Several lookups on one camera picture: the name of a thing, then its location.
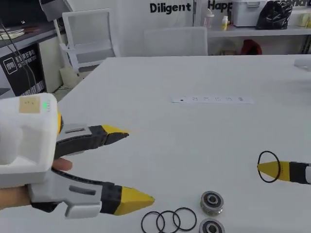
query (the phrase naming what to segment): white office chair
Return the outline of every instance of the white office chair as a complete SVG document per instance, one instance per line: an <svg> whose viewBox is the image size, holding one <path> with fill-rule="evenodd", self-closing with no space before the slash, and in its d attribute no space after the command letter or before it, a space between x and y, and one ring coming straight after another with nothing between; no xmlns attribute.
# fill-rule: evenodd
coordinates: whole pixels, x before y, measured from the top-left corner
<svg viewBox="0 0 311 233"><path fill-rule="evenodd" d="M116 23L110 9L66 12L63 20L68 45L60 46L75 72L99 65L107 57L120 56Z"/></svg>
<svg viewBox="0 0 311 233"><path fill-rule="evenodd" d="M205 27L144 31L144 56L207 56Z"/></svg>

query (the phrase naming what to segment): white shelf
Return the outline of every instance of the white shelf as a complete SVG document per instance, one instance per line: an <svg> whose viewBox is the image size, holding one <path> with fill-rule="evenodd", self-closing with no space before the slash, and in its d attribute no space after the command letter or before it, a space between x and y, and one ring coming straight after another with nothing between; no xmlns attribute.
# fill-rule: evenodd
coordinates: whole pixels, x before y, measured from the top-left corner
<svg viewBox="0 0 311 233"><path fill-rule="evenodd" d="M311 28L289 26L285 30L256 30L252 27L238 28L228 26L227 31L221 27L210 28L207 31L208 37L238 37L238 36L272 36L272 35L311 35Z"/></svg>

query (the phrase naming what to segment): human hand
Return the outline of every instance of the human hand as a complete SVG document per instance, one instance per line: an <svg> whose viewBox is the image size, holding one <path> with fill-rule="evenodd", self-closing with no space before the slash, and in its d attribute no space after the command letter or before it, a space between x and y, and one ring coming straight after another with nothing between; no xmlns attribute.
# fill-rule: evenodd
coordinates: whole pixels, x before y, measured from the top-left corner
<svg viewBox="0 0 311 233"><path fill-rule="evenodd" d="M72 162L60 158L54 161L53 168L68 171L72 168ZM30 197L26 186L0 189L0 210L25 205L30 205Z"/></svg>

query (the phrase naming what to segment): black rubber o-ring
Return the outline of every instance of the black rubber o-ring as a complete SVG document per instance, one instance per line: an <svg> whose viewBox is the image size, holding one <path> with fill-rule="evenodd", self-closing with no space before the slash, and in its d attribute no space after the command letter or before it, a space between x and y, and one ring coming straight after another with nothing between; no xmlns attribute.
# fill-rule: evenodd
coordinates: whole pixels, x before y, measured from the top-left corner
<svg viewBox="0 0 311 233"><path fill-rule="evenodd" d="M182 232L189 232L189 231L191 231L193 228L195 228L195 226L196 226L196 223L197 223L196 214L195 214L195 212L194 212L192 209L189 209L189 208L187 208L187 207L178 208L177 210L175 210L174 213L176 214L176 212L178 212L178 211L180 211L180 210L188 210L188 211L190 211L191 213L193 213L194 218L195 218L194 225L193 225L191 228L189 228L189 229L183 229L183 228L181 228L180 226L178 227L177 224L176 224L176 222L175 222L174 215L173 215L173 223L174 223L174 225L175 225L176 227L178 227L178 228L180 229L180 231L182 231Z"/></svg>
<svg viewBox="0 0 311 233"><path fill-rule="evenodd" d="M150 211L150 212L146 213L146 214L144 215L144 217L142 217L142 220L141 220L141 223L140 223L142 232L147 233L147 232L145 231L145 229L144 229L143 222L144 222L144 219L145 219L148 215L150 215L150 214L157 214L158 217L157 217L156 220L158 220L158 218L159 218L160 216L162 217L162 220L163 220L163 228L162 228L161 230L158 228L158 229L159 229L159 233L162 233L163 230L164 230L164 228L165 228L165 219L164 219L164 217L163 217L158 211Z"/></svg>
<svg viewBox="0 0 311 233"><path fill-rule="evenodd" d="M273 182L277 181L278 178L279 178L280 175L281 175L281 163L280 163L280 161L279 161L279 159L278 159L278 157L277 157L276 154L274 154L274 153L271 152L271 151L265 150L265 151L263 151L262 153L260 153L260 155L259 155L259 157L258 157L257 166L260 164L261 157L262 157L262 155L263 155L264 153L272 154L272 155L275 157L275 159L276 159L276 161L277 161L277 166L278 166L277 175L276 175L276 177L275 177L273 180L268 181L268 180L265 180L265 179L262 177L261 172L259 171L258 168L257 168L257 171L258 171L259 177L262 179L262 181L264 181L264 182L266 182L266 183L273 183Z"/></svg>
<svg viewBox="0 0 311 233"><path fill-rule="evenodd" d="M165 214L165 213L172 213L173 214L173 217L174 216L177 216L177 218L178 218L178 220L179 220L179 226L177 226L177 229L175 230L175 231L173 231L173 232L170 232L170 233L176 233L179 229L180 229L180 224L181 224L181 221L180 221L180 217L178 216L178 214L176 214L174 211L172 211L172 210L166 210L166 211L163 211L163 212L161 212L160 214L159 214L159 216L156 218L156 227L157 227L157 229L160 231L160 233L166 233L166 232L164 232L163 230L164 230L164 227L162 228L162 230L159 228L159 224L158 224L158 220L159 220L159 218L160 218L160 216L162 217L162 218L164 218L163 217L163 214Z"/></svg>

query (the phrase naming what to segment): ball bearing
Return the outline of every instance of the ball bearing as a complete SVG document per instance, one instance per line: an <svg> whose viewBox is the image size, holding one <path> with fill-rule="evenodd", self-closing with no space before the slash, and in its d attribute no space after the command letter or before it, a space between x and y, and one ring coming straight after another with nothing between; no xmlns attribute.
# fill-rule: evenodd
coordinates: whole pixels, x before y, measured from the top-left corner
<svg viewBox="0 0 311 233"><path fill-rule="evenodd" d="M216 216L223 211L224 199L219 193L207 191L201 196L202 210L210 215Z"/></svg>
<svg viewBox="0 0 311 233"><path fill-rule="evenodd" d="M225 229L219 221L207 218L200 223L199 233L225 233Z"/></svg>

